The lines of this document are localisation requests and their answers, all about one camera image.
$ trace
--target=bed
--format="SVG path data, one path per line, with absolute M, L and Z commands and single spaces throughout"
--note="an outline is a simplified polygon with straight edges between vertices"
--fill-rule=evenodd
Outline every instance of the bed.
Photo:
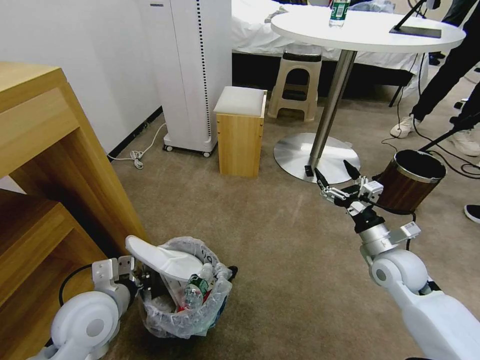
M 277 79 L 284 49 L 292 44 L 307 45 L 276 34 L 270 28 L 270 23 L 265 23 L 265 19 L 279 10 L 280 6 L 289 12 L 330 11 L 322 6 L 280 4 L 272 0 L 231 0 L 234 84 L 254 85 L 271 90 Z M 323 57 L 319 94 L 325 95 L 330 87 L 340 50 L 308 46 L 311 51 L 318 52 Z M 417 88 L 420 60 L 421 56 L 416 57 L 414 53 L 359 51 L 349 84 L 396 86 L 396 95 L 400 88 L 405 86 L 404 96 L 409 95 Z M 423 62 L 421 77 L 421 83 L 424 83 L 428 77 L 428 61 Z

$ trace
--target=shoe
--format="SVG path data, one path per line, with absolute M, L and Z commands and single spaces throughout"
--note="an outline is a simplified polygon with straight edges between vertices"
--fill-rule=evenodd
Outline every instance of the shoe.
M 420 125 L 420 121 L 415 119 L 415 126 L 419 126 L 419 125 Z M 404 117 L 400 121 L 400 123 L 392 127 L 390 130 L 390 135 L 392 135 L 394 138 L 403 139 L 403 138 L 406 138 L 408 134 L 410 134 L 412 131 L 415 131 L 413 114 L 410 116 Z
M 463 211 L 467 218 L 480 224 L 480 205 L 465 205 Z
M 445 59 L 445 54 L 442 54 L 440 51 L 431 52 L 429 55 L 437 59 Z
M 480 155 L 480 145 L 472 139 L 472 130 L 456 132 L 449 140 L 455 145 L 455 148 L 464 155 Z
M 428 63 L 430 65 L 437 66 L 440 65 L 440 60 L 438 60 L 435 56 L 428 54 Z

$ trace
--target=metal table leg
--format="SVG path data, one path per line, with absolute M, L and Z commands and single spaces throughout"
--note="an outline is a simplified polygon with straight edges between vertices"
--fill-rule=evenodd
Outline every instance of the metal table leg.
M 305 174 L 305 165 L 311 165 L 318 168 L 330 184 L 338 184 L 350 179 L 343 160 L 360 168 L 360 159 L 350 145 L 328 136 L 356 55 L 356 51 L 341 51 L 316 134 L 303 132 L 287 136 L 273 149 L 278 165 L 296 178 L 315 183 L 315 176 Z

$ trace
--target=plastic bottle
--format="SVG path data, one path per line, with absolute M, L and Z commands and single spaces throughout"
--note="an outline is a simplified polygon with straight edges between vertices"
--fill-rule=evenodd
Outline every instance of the plastic bottle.
M 204 303 L 204 296 L 214 278 L 214 267 L 210 263 L 203 264 L 200 273 L 193 274 L 185 287 L 185 308 L 199 309 Z
M 330 22 L 328 23 L 331 28 L 341 28 L 344 25 L 349 6 L 350 0 L 333 0 L 331 5 Z
M 215 277 L 217 279 L 225 279 L 228 280 L 230 276 L 232 275 L 232 270 L 230 270 L 228 267 L 226 267 L 224 264 L 221 262 L 217 263 L 215 265 L 215 270 L 214 270 Z

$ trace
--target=brown bucket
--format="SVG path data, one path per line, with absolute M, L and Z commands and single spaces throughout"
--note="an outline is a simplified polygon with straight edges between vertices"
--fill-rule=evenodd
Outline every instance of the brown bucket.
M 447 174 L 445 166 L 426 152 L 402 150 L 378 178 L 383 192 L 378 204 L 414 211 Z

